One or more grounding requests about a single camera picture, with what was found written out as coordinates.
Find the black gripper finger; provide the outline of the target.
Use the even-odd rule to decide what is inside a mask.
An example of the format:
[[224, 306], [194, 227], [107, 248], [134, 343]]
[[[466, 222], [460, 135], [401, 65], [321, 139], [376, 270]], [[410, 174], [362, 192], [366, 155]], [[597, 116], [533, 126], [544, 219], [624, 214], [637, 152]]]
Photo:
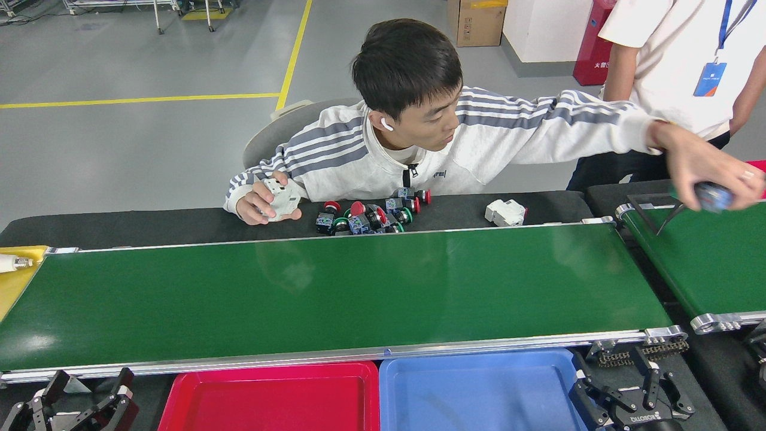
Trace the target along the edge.
[[50, 420], [52, 430], [129, 430], [139, 407], [132, 400], [134, 373], [122, 368], [110, 394], [81, 412], [60, 412]]
[[2, 423], [2, 430], [52, 430], [50, 419], [46, 414], [53, 412], [53, 404], [63, 396], [69, 374], [59, 370], [50, 380], [47, 387], [36, 393], [30, 401], [16, 403]]

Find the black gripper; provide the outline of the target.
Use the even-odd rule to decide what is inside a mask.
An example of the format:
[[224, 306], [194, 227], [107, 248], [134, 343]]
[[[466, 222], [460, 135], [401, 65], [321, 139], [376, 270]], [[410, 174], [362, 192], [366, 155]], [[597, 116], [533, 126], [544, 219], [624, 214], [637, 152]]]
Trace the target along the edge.
[[588, 429], [614, 430], [683, 430], [681, 422], [697, 409], [676, 385], [671, 371], [662, 372], [659, 365], [634, 349], [634, 364], [644, 377], [643, 409], [629, 412], [624, 394], [606, 385], [596, 384], [594, 377], [580, 369], [569, 391], [574, 408]]

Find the seated person's right hand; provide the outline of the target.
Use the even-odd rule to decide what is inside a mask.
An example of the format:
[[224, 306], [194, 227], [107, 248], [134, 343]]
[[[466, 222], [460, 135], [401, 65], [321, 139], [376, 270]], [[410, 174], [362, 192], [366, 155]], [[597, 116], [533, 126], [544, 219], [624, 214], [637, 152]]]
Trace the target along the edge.
[[[289, 183], [289, 179], [284, 172], [276, 171], [271, 176], [272, 179], [276, 179], [283, 186]], [[276, 217], [276, 212], [271, 207], [271, 202], [274, 200], [274, 195], [263, 184], [258, 182], [252, 186], [251, 191], [246, 193], [242, 198], [237, 201], [236, 210], [239, 218], [244, 223], [250, 226], [257, 226], [258, 224], [270, 223], [270, 218]], [[274, 221], [284, 221], [287, 219], [298, 220], [302, 218], [303, 213], [300, 208], [296, 208], [290, 214], [280, 216], [279, 219]]]

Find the seated person's left hand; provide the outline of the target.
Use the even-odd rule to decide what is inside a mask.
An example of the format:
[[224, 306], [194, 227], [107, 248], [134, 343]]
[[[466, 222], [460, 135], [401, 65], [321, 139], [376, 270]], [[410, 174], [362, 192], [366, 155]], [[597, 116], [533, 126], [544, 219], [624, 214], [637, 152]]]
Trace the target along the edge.
[[701, 204], [694, 186], [701, 182], [719, 184], [733, 194], [728, 210], [749, 208], [764, 192], [762, 170], [722, 152], [681, 126], [652, 121], [648, 126], [648, 147], [663, 152], [679, 201], [695, 212]]

